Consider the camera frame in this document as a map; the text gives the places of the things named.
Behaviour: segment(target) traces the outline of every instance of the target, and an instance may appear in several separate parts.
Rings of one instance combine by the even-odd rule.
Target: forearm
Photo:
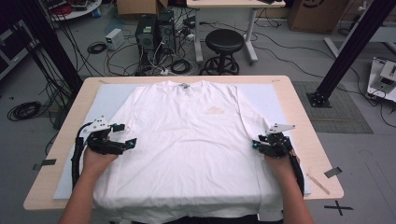
[[[93,189],[96,180],[95,176],[81,174],[59,223],[91,222]]]
[[[283,219],[285,224],[314,223],[304,202],[295,177],[280,181],[283,195]]]

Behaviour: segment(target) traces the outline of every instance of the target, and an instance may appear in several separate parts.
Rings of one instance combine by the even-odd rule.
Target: white desk
[[[285,6],[284,2],[274,2],[271,5],[265,4],[263,2],[259,2],[256,0],[187,0],[187,6],[195,9],[195,58],[196,62],[202,63],[204,61],[204,57],[202,55],[201,49],[201,39],[199,34],[199,24],[201,21],[201,9],[205,9],[208,11],[207,14],[211,15],[232,15],[232,20],[235,21],[235,17],[239,15],[237,12],[246,11],[249,9],[250,12],[248,14],[249,25],[247,28],[247,34],[245,35],[245,46],[247,47],[250,63],[256,63],[259,59],[257,54],[251,45],[250,38],[253,32],[254,20],[256,18],[257,9],[262,7],[283,7]]]
[[[83,11],[73,10],[69,15],[66,15],[66,16],[53,15],[53,16],[51,16],[51,19],[53,21],[65,21],[65,20],[74,19],[74,18],[77,18],[80,16],[84,16],[84,15],[87,15],[88,13],[94,11],[95,9],[97,9],[101,4],[102,4],[102,0],[95,0],[94,2],[88,3],[87,10],[83,10]]]

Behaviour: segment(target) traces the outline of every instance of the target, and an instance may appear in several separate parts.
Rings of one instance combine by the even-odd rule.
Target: stool base
[[[217,56],[206,61],[205,66],[201,69],[199,75],[201,76],[203,72],[206,72],[210,76],[221,76],[225,73],[238,75],[239,65],[233,56]]]

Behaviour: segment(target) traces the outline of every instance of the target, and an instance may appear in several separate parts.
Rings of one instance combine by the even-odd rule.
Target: cardboard box
[[[330,34],[344,14],[349,0],[295,0],[288,23],[292,31]]]
[[[168,7],[168,0],[118,0],[119,15],[126,20],[135,20],[141,14],[159,14],[163,7]]]

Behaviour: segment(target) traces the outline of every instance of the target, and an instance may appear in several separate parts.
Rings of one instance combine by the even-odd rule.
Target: computer tower
[[[158,24],[161,31],[161,38],[163,40],[163,53],[176,53],[174,11],[168,10],[160,12]]]
[[[157,22],[157,15],[142,15],[134,34],[139,48],[141,63],[143,65],[158,64],[162,53],[162,39]]]

